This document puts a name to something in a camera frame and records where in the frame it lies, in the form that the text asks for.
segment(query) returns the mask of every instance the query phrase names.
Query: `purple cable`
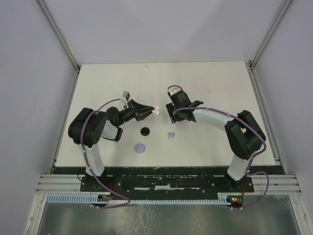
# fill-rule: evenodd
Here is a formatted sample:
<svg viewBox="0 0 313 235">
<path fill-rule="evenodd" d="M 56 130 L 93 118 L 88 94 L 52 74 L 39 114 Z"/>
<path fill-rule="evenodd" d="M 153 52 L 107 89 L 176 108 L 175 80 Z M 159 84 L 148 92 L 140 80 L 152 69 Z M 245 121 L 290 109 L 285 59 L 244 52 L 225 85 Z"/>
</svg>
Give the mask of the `purple cable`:
<svg viewBox="0 0 313 235">
<path fill-rule="evenodd" d="M 94 110 L 92 111 L 88 117 L 86 118 L 86 121 L 83 125 L 83 129 L 82 129 L 82 133 L 80 135 L 80 144 L 82 145 L 82 149 L 83 149 L 83 153 L 84 153 L 84 158 L 85 158 L 85 161 L 86 161 L 86 165 L 87 167 L 89 168 L 90 172 L 92 173 L 93 177 L 95 178 L 95 180 L 99 183 L 99 185 L 101 185 L 105 190 L 109 191 L 110 193 L 113 193 L 115 194 L 116 196 L 120 197 L 120 198 L 123 198 L 125 200 L 127 200 L 128 202 L 126 203 L 122 203 L 122 204 L 118 204 L 118 205 L 113 205 L 113 206 L 105 206 L 105 207 L 100 207 L 101 209 L 110 209 L 110 208 L 116 208 L 116 207 L 123 207 L 123 206 L 126 206 L 128 204 L 130 204 L 131 200 L 117 192 L 114 192 L 113 190 L 109 189 L 108 187 L 106 187 L 99 179 L 98 177 L 96 176 L 96 174 L 94 173 L 94 171 L 92 170 L 92 168 L 90 167 L 90 164 L 89 164 L 89 161 L 88 161 L 88 158 L 87 158 L 87 154 L 86 154 L 86 149 L 85 149 L 85 146 L 84 146 L 84 143 L 83 143 L 83 136 L 84 136 L 84 132 L 85 132 L 85 128 L 86 128 L 86 125 L 89 121 L 89 119 L 91 118 L 91 116 L 97 112 L 99 112 L 104 106 L 106 106 L 107 104 L 110 104 L 114 101 L 118 101 L 120 99 L 114 99 L 114 100 L 111 100 L 107 103 L 105 103 L 104 105 L 102 105 L 98 110 Z"/>
<path fill-rule="evenodd" d="M 250 161 L 249 161 L 249 164 L 248 164 L 248 166 L 247 166 L 247 168 L 246 168 L 246 174 L 247 174 L 248 176 L 264 174 L 264 175 L 266 176 L 267 180 L 268 180 L 267 185 L 266 185 L 266 189 L 265 189 L 265 191 L 264 191 L 262 197 L 261 197 L 258 201 L 254 202 L 254 203 L 252 203 L 251 205 L 248 205 L 248 206 L 246 206 L 246 207 L 241 207 L 241 208 L 236 208 L 236 209 L 242 210 L 242 209 L 245 209 L 245 208 L 250 208 L 250 207 L 255 206 L 256 204 L 260 203 L 261 201 L 263 201 L 263 199 L 264 199 L 266 193 L 268 192 L 269 177 L 268 177 L 268 175 L 266 174 L 266 172 L 263 172 L 263 171 L 259 171 L 259 172 L 251 173 L 251 174 L 250 174 L 250 173 L 249 173 L 249 169 L 250 169 L 250 167 L 251 167 L 251 164 L 252 164 L 252 162 L 253 162 L 253 159 L 254 159 L 256 156 L 258 156 L 259 154 L 265 152 L 267 146 L 266 146 L 266 143 L 265 143 L 264 139 L 263 139 L 251 126 L 249 126 L 247 123 L 245 123 L 244 121 L 242 121 L 240 118 L 238 118 L 238 117 L 235 116 L 235 115 L 232 115 L 232 114 L 229 114 L 229 113 L 227 113 L 227 112 L 224 112 L 224 111 L 222 111 L 222 110 L 213 109 L 213 108 L 206 108 L 206 107 L 187 107 L 187 108 L 179 108 L 179 109 L 174 110 L 174 111 L 173 111 L 173 115 L 175 115 L 178 111 L 181 111 L 181 110 L 196 110 L 196 109 L 200 109 L 200 110 L 210 110 L 210 111 L 213 111 L 213 112 L 215 112 L 215 113 L 219 113 L 219 114 L 223 114 L 223 115 L 225 115 L 225 116 L 232 117 L 233 119 L 236 119 L 237 121 L 241 122 L 246 128 L 248 128 L 253 134 L 255 134 L 255 135 L 260 139 L 260 141 L 261 141 L 262 144 L 263 144 L 263 149 L 262 149 L 261 151 L 259 151 L 259 152 L 257 152 L 257 153 L 254 153 L 254 154 L 252 155 L 252 157 L 251 157 L 251 159 L 250 159 Z"/>
<path fill-rule="evenodd" d="M 172 88 L 172 87 L 178 87 L 179 89 L 183 90 L 182 87 L 179 86 L 179 85 L 171 85 L 171 86 L 169 86 L 167 89 L 170 89 L 170 88 Z"/>
</svg>

